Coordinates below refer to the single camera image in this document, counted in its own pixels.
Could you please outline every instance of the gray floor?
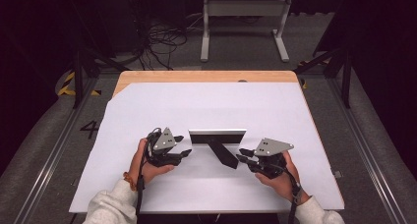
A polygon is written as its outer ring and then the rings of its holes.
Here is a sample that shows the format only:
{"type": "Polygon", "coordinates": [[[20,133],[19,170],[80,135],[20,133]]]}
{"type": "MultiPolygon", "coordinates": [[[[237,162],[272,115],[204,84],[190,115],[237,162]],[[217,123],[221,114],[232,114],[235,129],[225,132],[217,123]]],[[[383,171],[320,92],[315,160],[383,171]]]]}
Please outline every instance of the gray floor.
{"type": "MultiPolygon", "coordinates": [[[[280,61],[271,36],[270,31],[277,24],[272,19],[261,18],[252,25],[236,20],[212,22],[207,63],[200,61],[202,32],[198,29],[190,32],[187,43],[171,55],[170,64],[175,70],[292,70],[300,61],[312,58],[331,17],[330,14],[288,18],[283,40],[289,63],[280,61]]],[[[155,61],[151,63],[156,69],[163,69],[155,61]]],[[[138,62],[129,67],[140,69],[138,62]]],[[[337,91],[334,91],[334,86],[340,85],[340,77],[335,81],[327,80],[320,74],[320,69],[318,67],[300,77],[307,82],[304,94],[330,165],[342,174],[336,180],[345,201],[345,209],[340,211],[345,222],[417,223],[417,214],[413,210],[417,206],[414,196],[416,181],[399,158],[356,76],[353,74],[352,77],[351,109],[346,110],[340,106],[337,91]],[[349,115],[360,129],[359,136],[352,130],[349,115]],[[364,142],[371,153],[363,151],[364,142]],[[392,210],[396,210],[395,215],[392,215],[392,210]]],[[[68,209],[96,133],[89,139],[89,132],[80,131],[80,128],[91,121],[96,121],[99,126],[117,78],[115,71],[103,70],[92,86],[101,90],[102,95],[88,97],[65,140],[61,132],[69,127],[66,123],[74,114],[74,96],[60,96],[33,127],[0,179],[3,191],[0,195],[0,223],[16,220],[57,141],[63,141],[65,147],[57,156],[59,162],[56,167],[52,166],[50,180],[46,181],[47,186],[30,206],[28,217],[22,219],[24,215],[20,215],[20,220],[27,223],[83,222],[84,215],[74,216],[68,209]]]]}

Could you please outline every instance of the dark background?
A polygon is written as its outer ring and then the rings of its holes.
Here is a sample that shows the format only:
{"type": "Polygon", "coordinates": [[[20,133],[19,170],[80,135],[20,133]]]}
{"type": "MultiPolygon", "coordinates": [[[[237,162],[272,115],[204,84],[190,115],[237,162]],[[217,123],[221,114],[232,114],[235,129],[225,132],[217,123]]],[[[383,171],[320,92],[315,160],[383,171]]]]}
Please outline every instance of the dark background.
{"type": "MultiPolygon", "coordinates": [[[[185,16],[200,12],[203,0],[149,0],[149,9],[179,28],[185,16]]],[[[293,0],[291,13],[328,13],[342,0],[293,0]]],[[[57,100],[55,84],[71,68],[77,34],[108,57],[137,52],[140,37],[127,0],[72,0],[58,12],[54,0],[0,0],[0,170],[41,115],[57,100]],[[72,17],[75,33],[62,26],[72,17]]],[[[417,54],[413,17],[415,0],[384,0],[372,13],[351,50],[353,68],[404,162],[416,177],[417,54]]],[[[351,14],[368,12],[356,7],[351,14]]],[[[331,50],[343,39],[346,24],[334,21],[319,50],[331,50]]]]}

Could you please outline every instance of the person's left hand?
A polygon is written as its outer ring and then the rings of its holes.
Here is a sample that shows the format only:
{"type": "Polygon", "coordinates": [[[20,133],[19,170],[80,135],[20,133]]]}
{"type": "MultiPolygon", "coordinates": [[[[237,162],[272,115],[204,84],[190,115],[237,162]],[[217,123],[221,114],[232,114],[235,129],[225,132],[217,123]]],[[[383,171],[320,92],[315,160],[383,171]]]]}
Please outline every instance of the person's left hand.
{"type": "MultiPolygon", "coordinates": [[[[132,158],[131,166],[129,169],[129,176],[132,178],[135,185],[138,182],[139,166],[141,165],[142,154],[144,152],[147,141],[147,139],[141,139],[138,145],[138,150],[132,158]]],[[[145,184],[148,184],[157,175],[165,174],[174,169],[174,165],[155,167],[149,164],[146,158],[144,158],[144,162],[145,164],[142,168],[142,175],[144,176],[145,184]]]]}

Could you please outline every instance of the table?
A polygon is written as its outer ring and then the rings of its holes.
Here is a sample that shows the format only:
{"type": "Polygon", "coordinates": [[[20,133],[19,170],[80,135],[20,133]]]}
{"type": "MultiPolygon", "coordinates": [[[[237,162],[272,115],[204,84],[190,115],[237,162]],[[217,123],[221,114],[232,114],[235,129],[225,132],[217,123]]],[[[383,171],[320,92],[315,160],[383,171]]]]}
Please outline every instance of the table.
{"type": "Polygon", "coordinates": [[[70,212],[86,212],[98,191],[112,189],[129,167],[126,158],[132,157],[139,139],[154,126],[169,126],[174,136],[184,136],[172,152],[193,151],[174,171],[156,177],[147,186],[141,213],[289,210],[290,203],[261,185],[246,164],[230,169],[218,162],[208,146],[191,145],[187,130],[197,126],[246,128],[240,145],[228,147],[233,153],[239,147],[255,148],[262,137],[293,143],[291,155],[306,191],[315,195],[324,209],[344,208],[294,73],[138,71],[120,76],[70,212]],[[247,83],[236,83],[242,80],[247,83]]]}

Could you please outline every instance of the yellow and black tape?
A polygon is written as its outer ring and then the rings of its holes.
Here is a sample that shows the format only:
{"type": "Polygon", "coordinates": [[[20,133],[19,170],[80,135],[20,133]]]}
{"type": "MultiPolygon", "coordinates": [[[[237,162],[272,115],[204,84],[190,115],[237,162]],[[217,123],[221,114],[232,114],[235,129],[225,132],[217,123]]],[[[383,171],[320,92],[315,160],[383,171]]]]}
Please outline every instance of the yellow and black tape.
{"type": "MultiPolygon", "coordinates": [[[[64,83],[62,84],[61,89],[58,91],[58,95],[76,95],[76,92],[74,90],[68,89],[68,86],[70,85],[71,80],[75,77],[75,75],[76,73],[74,72],[74,70],[71,70],[64,83]]],[[[101,95],[101,90],[94,89],[91,91],[91,95],[101,95]]]]}

